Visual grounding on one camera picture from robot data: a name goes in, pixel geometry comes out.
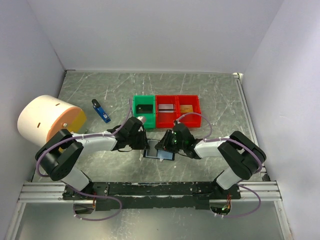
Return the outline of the black leather card holder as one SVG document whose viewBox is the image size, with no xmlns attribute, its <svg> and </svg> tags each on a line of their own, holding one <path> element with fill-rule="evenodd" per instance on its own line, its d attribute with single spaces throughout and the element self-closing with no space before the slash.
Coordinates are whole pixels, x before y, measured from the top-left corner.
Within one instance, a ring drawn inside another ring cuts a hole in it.
<svg viewBox="0 0 320 240">
<path fill-rule="evenodd" d="M 148 159 L 158 159 L 158 160 L 166 160 L 166 161 L 174 161 L 175 155 L 172 152 L 168 152 L 165 150 L 158 150 L 155 146 L 159 143 L 159 140 L 156 139 L 148 139 L 147 140 L 149 149 L 145 149 L 143 151 L 143 157 Z"/>
</svg>

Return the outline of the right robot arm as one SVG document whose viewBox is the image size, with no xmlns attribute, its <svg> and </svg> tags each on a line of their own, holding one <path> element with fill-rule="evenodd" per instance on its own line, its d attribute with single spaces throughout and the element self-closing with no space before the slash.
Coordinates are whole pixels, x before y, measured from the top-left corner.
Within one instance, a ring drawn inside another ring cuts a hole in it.
<svg viewBox="0 0 320 240">
<path fill-rule="evenodd" d="M 183 151 L 188 158 L 223 157 L 228 164 L 214 181 L 212 193 L 218 199 L 229 194 L 230 188 L 242 180 L 262 170 L 266 161 L 265 152 L 240 131 L 215 139 L 195 138 L 183 123 L 167 130 L 163 138 L 155 145 L 156 150 L 170 153 Z"/>
</svg>

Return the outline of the gold VIP card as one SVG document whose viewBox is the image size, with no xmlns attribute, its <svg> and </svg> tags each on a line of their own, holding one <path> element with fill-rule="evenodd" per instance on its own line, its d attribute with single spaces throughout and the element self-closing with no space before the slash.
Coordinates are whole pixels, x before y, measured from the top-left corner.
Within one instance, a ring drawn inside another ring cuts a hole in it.
<svg viewBox="0 0 320 240">
<path fill-rule="evenodd" d="M 183 104 L 183 105 L 180 105 L 179 107 L 180 107 L 180 112 L 183 114 L 193 112 L 193 106 L 191 104 Z"/>
</svg>

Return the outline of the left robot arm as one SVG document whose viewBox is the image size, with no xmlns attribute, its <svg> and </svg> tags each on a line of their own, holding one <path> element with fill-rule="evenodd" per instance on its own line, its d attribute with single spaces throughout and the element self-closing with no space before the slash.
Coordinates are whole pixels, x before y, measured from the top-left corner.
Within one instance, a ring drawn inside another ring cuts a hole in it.
<svg viewBox="0 0 320 240">
<path fill-rule="evenodd" d="M 89 199 L 94 183 L 75 167 L 80 156 L 99 151 L 118 151 L 149 148 L 144 116 L 130 117 L 122 125 L 101 133 L 77 134 L 59 130 L 35 155 L 36 170 L 42 167 L 52 181 L 71 186 L 81 199 Z"/>
</svg>

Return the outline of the silver VIP card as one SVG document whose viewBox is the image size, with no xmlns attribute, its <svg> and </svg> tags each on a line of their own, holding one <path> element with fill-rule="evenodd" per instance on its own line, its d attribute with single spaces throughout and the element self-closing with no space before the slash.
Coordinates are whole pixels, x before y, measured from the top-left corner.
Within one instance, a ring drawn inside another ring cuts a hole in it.
<svg viewBox="0 0 320 240">
<path fill-rule="evenodd" d="M 158 104 L 158 112 L 159 113 L 173 113 L 175 111 L 174 104 L 161 103 Z"/>
</svg>

